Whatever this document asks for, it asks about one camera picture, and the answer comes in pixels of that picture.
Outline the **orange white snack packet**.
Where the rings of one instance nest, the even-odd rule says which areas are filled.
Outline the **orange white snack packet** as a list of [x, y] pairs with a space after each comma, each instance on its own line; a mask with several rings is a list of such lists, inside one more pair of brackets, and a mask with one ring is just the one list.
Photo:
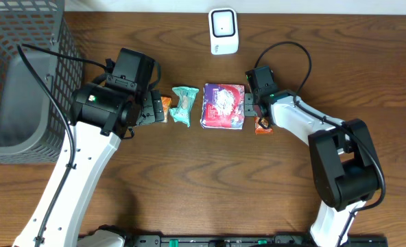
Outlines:
[[163, 114], [164, 114], [164, 119], [163, 123], [168, 122], [168, 114], [169, 114], [169, 109], [171, 107], [172, 99], [170, 97], [161, 97], [162, 105], [163, 105]]

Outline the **purple red snack bag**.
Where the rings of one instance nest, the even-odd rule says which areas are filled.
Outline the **purple red snack bag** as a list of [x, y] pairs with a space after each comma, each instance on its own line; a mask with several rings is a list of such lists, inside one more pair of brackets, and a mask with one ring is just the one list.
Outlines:
[[241, 130], [245, 119], [245, 86], [240, 84], [204, 85], [203, 128]]

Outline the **teal snack packet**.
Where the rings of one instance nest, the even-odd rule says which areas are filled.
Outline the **teal snack packet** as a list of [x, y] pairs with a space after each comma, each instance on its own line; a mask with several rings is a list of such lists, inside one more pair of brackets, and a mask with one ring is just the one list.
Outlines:
[[175, 122], [182, 122], [189, 128], [191, 109], [199, 89], [188, 86], [177, 86], [173, 87], [172, 91], [179, 97], [179, 101], [176, 107], [169, 109], [169, 113]]

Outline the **red Top chocolate bar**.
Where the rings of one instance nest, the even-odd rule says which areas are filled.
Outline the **red Top chocolate bar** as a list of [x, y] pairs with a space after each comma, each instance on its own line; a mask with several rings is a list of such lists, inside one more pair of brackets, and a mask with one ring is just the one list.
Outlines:
[[254, 118], [254, 133], [255, 134], [272, 134], [273, 130], [269, 126], [269, 123], [266, 119], [260, 117]]

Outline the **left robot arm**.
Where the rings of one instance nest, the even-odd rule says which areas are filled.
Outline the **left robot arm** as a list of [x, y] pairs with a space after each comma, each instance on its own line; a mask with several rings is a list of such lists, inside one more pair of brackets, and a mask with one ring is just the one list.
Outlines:
[[155, 59], [121, 49], [104, 74], [75, 90], [70, 111], [60, 115], [66, 134], [61, 153], [31, 220], [15, 246], [125, 246], [130, 238], [113, 226], [80, 237], [80, 227], [98, 180], [135, 126], [164, 119]]

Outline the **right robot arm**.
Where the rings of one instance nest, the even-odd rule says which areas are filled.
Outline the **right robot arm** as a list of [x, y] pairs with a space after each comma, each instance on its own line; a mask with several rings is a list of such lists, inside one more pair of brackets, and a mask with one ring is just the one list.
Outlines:
[[360, 119], [329, 117], [290, 90], [280, 90], [269, 67], [246, 72], [253, 110], [309, 147], [315, 188], [321, 199], [309, 230], [314, 246], [343, 246], [355, 216], [379, 205], [368, 204], [385, 179], [367, 128]]

